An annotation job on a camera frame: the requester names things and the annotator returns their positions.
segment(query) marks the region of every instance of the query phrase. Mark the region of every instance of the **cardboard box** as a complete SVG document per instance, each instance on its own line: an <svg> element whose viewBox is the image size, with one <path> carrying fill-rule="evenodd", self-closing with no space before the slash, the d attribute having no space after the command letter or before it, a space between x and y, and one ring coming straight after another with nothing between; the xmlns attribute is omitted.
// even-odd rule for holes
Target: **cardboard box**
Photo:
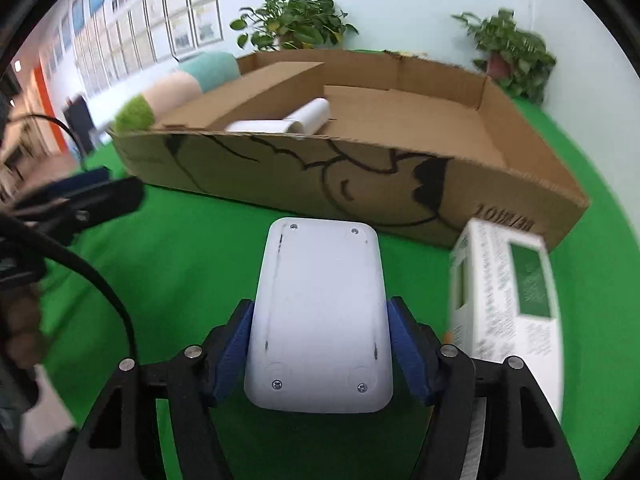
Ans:
<svg viewBox="0 0 640 480"><path fill-rule="evenodd" d="M541 237L471 220L451 252L449 327L448 339L469 357L524 359L560 419L562 329Z"/></svg>
<svg viewBox="0 0 640 480"><path fill-rule="evenodd" d="M569 171L481 75L343 50L257 52L239 65L239 80L153 131L112 134L126 168L157 186L449 247L477 217L543 235L552 248L588 207ZM322 92L332 120L313 137L223 131L235 120L281 119Z"/></svg>

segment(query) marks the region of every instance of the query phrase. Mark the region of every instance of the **white plastic device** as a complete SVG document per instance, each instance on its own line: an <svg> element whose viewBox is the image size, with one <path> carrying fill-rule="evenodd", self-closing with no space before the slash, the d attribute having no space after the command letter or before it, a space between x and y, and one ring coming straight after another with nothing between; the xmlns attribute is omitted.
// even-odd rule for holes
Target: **white plastic device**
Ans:
<svg viewBox="0 0 640 480"><path fill-rule="evenodd" d="M370 413L393 394L385 285L366 224L281 218L269 229L244 390L286 412Z"/></svg>

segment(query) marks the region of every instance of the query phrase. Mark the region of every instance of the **potted plant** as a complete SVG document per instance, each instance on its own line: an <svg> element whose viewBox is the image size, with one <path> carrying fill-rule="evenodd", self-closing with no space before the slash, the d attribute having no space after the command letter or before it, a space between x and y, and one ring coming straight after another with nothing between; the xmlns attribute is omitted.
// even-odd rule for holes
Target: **potted plant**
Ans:
<svg viewBox="0 0 640 480"><path fill-rule="evenodd" d="M510 9L500 9L498 14L484 20L472 12L452 18L465 25L468 36L476 42L476 49L485 54L475 59L474 65L510 95L542 104L556 58L546 49L540 35L517 28Z"/></svg>
<svg viewBox="0 0 640 480"><path fill-rule="evenodd" d="M257 9L244 11L230 27L252 30L238 36L238 46L247 41L258 50L278 48L315 48L336 45L347 31L358 33L351 23L344 23L346 12L338 12L333 0L265 0Z"/></svg>

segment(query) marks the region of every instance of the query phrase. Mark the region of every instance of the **green fuzzy cushion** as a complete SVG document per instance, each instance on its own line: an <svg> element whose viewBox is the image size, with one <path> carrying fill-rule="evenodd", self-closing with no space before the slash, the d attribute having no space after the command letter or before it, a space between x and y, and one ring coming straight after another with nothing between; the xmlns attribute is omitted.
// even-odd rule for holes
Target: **green fuzzy cushion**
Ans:
<svg viewBox="0 0 640 480"><path fill-rule="evenodd" d="M113 120L113 131L117 134L148 130L156 122L151 107L141 94L132 97Z"/></svg>

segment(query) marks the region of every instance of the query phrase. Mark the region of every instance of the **green label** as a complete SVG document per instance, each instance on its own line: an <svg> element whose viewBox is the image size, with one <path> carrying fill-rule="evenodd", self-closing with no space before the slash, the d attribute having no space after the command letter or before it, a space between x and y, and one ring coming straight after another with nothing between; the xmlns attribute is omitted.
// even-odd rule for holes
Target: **green label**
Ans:
<svg viewBox="0 0 640 480"><path fill-rule="evenodd" d="M462 258L456 268L458 275L458 301L456 309L466 304L466 257Z"/></svg>
<svg viewBox="0 0 640 480"><path fill-rule="evenodd" d="M513 243L509 245L518 285L520 313L551 318L540 253L530 247Z"/></svg>

